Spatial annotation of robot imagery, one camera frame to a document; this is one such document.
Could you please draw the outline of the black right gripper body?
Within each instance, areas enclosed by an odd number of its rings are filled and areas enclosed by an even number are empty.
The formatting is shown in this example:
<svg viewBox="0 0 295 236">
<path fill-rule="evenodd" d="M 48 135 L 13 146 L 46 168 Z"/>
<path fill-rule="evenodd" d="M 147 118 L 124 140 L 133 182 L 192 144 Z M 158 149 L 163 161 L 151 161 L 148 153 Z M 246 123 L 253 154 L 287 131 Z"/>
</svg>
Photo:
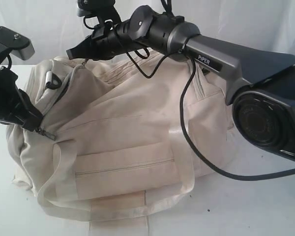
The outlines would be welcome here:
<svg viewBox="0 0 295 236">
<path fill-rule="evenodd" d="M 91 35 L 77 46 L 66 50 L 69 59 L 110 60 L 126 52 L 128 22 L 113 24 L 107 21 L 97 25 Z"/>
</svg>

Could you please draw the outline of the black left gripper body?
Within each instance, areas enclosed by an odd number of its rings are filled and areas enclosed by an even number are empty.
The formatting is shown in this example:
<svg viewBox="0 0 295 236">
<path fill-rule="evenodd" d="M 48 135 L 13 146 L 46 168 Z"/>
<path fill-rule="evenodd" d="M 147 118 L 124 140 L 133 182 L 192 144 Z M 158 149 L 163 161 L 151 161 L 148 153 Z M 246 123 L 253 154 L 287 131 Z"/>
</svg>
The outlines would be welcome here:
<svg viewBox="0 0 295 236">
<path fill-rule="evenodd" d="M 0 123 L 14 124 L 28 131 L 37 131 L 43 120 L 42 113 L 31 103 L 27 93 L 16 85 L 18 75 L 12 70 L 12 59 L 7 56 L 8 66 L 0 67 Z"/>
</svg>

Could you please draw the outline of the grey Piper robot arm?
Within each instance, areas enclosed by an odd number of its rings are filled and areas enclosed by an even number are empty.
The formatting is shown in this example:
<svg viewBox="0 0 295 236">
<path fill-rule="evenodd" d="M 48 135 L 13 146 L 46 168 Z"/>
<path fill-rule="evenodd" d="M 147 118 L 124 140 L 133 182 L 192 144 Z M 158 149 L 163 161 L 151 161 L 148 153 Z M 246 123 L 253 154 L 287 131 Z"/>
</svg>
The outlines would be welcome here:
<svg viewBox="0 0 295 236">
<path fill-rule="evenodd" d="M 67 50 L 68 57 L 110 60 L 135 52 L 147 59 L 151 48 L 165 58 L 191 59 L 226 81 L 225 103 L 233 105 L 235 125 L 248 142 L 295 162 L 295 56 L 203 36 L 172 13 L 171 0 L 161 2 L 162 14 L 142 5 L 122 22 L 115 0 L 78 0 L 78 16 L 93 32 Z M 85 20 L 93 17 L 99 24 L 88 27 Z M 28 60 L 34 48 L 28 38 L 0 26 L 0 122 L 38 131 L 42 112 L 16 87 L 10 54 Z"/>
</svg>

